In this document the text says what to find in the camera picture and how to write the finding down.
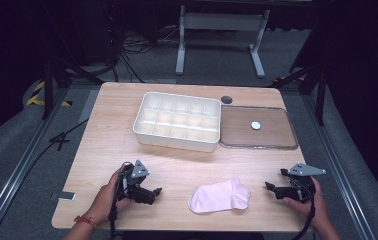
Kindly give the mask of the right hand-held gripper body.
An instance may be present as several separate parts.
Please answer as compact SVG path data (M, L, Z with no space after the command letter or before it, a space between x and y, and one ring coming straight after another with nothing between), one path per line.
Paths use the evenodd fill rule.
M296 163L287 171L287 174L291 186L296 189L298 199L301 202L305 202L311 199L316 192L312 177L324 175L326 170L309 166L305 163Z

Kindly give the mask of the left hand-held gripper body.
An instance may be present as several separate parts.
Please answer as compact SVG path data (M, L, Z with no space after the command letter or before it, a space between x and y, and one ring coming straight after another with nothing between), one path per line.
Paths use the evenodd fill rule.
M136 196L146 196L147 189L142 188L140 184L149 174L150 172L139 159L135 163L123 163L118 171L116 199L128 198L134 200Z

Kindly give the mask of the pink sock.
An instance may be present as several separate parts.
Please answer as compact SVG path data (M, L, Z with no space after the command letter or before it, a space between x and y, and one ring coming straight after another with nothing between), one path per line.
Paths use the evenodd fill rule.
M245 210L251 191L238 178L198 187L189 197L188 208L196 214Z

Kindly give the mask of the white compartment storage box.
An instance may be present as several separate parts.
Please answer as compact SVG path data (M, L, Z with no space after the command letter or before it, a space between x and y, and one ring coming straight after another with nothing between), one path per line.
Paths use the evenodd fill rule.
M220 122L221 103L216 99L147 92L133 131L141 144L213 152Z

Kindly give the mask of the person's right hand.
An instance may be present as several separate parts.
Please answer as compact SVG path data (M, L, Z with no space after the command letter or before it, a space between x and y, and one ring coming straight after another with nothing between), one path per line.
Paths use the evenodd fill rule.
M314 230L319 232L321 230L324 230L327 226L330 226L331 222L328 217L324 197L322 196L321 186L315 178L312 178L312 181L314 183L316 193L314 194L315 216L312 219L311 226ZM283 202L287 204L291 209L298 212L301 216L305 218L308 217L311 209L310 203L301 203L288 197L285 197L283 199Z

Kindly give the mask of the person's left hand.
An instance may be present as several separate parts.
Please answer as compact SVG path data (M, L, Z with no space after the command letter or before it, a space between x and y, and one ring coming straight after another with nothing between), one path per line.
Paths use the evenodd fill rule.
M115 172L111 176L109 182L100 188L90 208L85 213L85 216L97 226L108 221L112 205L115 205L117 211L120 212L131 204L131 200L128 198L114 200L117 182L118 172Z

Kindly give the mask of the clear lid with white knob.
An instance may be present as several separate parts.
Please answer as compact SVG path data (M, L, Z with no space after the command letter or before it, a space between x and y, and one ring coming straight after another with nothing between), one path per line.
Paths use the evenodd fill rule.
M298 147L283 108L223 106L220 128L220 144L228 148L294 150Z

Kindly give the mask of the grey tape piece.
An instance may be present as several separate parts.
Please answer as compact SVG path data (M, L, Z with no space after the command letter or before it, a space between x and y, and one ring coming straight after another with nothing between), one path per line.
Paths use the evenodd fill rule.
M53 201L57 200L69 200L73 201L75 199L75 193L74 192L58 192L58 193L52 193L50 196L50 199Z

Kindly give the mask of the black tripod stand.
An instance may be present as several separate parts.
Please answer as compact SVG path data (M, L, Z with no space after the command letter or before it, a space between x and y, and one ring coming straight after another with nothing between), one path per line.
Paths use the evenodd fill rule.
M54 108L53 82L56 82L60 88L69 88L71 86L71 78L67 73L67 69L71 69L77 75L96 85L102 85L104 83L103 80L84 70L80 66L72 64L58 56L51 56L44 67L43 80L45 83L45 106L43 119L47 119Z
M327 75L323 65L312 65L302 68L286 77L278 77L270 85L270 88L279 89L292 81L304 78L298 91L301 95L310 95L314 89L317 89L315 116L318 123L323 126L323 111L326 92Z

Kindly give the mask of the yellow black floor tape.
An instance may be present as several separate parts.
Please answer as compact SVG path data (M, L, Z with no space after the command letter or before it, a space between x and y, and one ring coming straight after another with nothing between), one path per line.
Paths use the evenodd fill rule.
M26 104L27 105L39 105L39 106L44 106L45 105L45 101L44 100L41 100L39 99L39 95L40 93L42 92L42 90L44 89L45 87L45 82L44 81L40 81L34 88L32 94L30 95L30 97L28 98Z

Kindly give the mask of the grey metal stand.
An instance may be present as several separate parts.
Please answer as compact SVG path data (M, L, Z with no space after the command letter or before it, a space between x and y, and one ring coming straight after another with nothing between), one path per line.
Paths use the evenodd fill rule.
M179 15L179 46L175 73L182 75L185 65L185 32L187 30L227 30L255 32L256 40L248 46L248 50L259 78L265 77L260 59L259 48L266 30L270 11L264 10L259 15L225 14L225 13L194 13L188 12L185 5L180 6Z

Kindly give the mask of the aluminium floor rail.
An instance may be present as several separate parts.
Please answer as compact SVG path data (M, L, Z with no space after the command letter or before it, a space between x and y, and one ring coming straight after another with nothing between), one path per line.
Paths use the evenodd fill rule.
M14 200L19 188L25 181L26 176L30 172L33 164L36 162L36 150L40 145L41 139L48 129L55 113L60 108L63 100L68 94L68 89L60 88L52 101L50 112L45 119L38 122L36 129L32 132L31 139L27 144L23 154L18 160L18 163L13 168L5 184L0 192L0 224L3 221L12 201Z
M354 192L346 173L339 161L339 157L332 145L332 142L327 134L324 126L321 126L316 119L314 102L309 96L302 96L301 100L308 112L309 118L313 121L313 126L319 136L319 139L324 146L326 156L328 157L328 164L334 176L336 184L341 192L347 210L353 220L355 228L361 240L376 240L375 235L370 227L363 209L360 206L356 193Z

